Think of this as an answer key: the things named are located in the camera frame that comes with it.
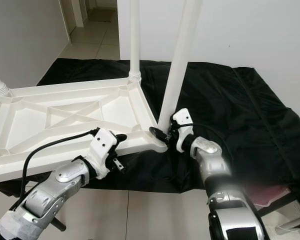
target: black cable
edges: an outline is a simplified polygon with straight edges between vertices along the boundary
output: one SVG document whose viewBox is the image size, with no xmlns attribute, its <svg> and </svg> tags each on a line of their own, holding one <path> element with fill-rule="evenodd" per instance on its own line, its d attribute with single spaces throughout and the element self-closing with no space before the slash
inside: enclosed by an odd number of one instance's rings
<svg viewBox="0 0 300 240">
<path fill-rule="evenodd" d="M 28 165 L 29 165 L 29 162 L 30 162 L 31 158 L 37 152 L 41 151 L 42 149 L 45 149 L 45 148 L 51 147 L 53 145 L 56 145 L 56 144 L 60 144 L 60 143 L 63 143 L 63 142 L 66 142 L 66 141 L 70 141 L 70 140 L 73 140 L 73 139 L 82 138 L 82 137 L 87 136 L 89 134 L 95 136 L 98 131 L 99 131 L 99 128 L 97 127 L 96 129 L 92 129 L 90 131 L 86 131 L 86 132 L 78 134 L 78 135 L 69 136 L 69 137 L 65 137 L 65 138 L 62 138 L 62 139 L 59 139 L 59 140 L 55 140 L 55 141 L 49 142 L 49 143 L 47 143 L 45 145 L 42 145 L 42 146 L 36 148 L 32 152 L 30 152 L 30 154 L 26 157 L 26 159 L 24 161 L 24 164 L 23 164 L 22 179 L 21 179 L 21 191 L 20 191 L 20 197 L 19 197 L 17 206 L 20 205 L 21 202 L 26 197 L 25 194 L 26 194 L 26 180 L 27 180 L 26 178 L 27 178 Z"/>
<path fill-rule="evenodd" d="M 231 155 L 231 152 L 230 152 L 230 150 L 229 150 L 229 148 L 228 148 L 228 145 L 227 145 L 227 143 L 226 143 L 226 140 L 216 131 L 216 130 L 214 130 L 212 127 L 210 127 L 210 126 L 207 126 L 207 125 L 204 125 L 204 124 L 201 124 L 201 123 L 187 123 L 187 124 L 178 124 L 177 125 L 177 128 L 182 128 L 182 127 L 189 127 L 189 126 L 198 126 L 198 127 L 203 127 L 203 128 L 206 128 L 206 129 L 208 129 L 208 130 L 210 130 L 211 132 L 213 132 L 221 141 L 222 141 L 222 143 L 223 143 L 223 145 L 225 146 L 225 149 L 226 149 L 226 151 L 228 152 L 228 154 L 229 154 L 229 156 L 230 156 L 230 158 L 231 158 L 231 162 L 232 162 L 232 164 L 233 164 L 233 157 L 232 157 L 232 155 Z"/>
</svg>

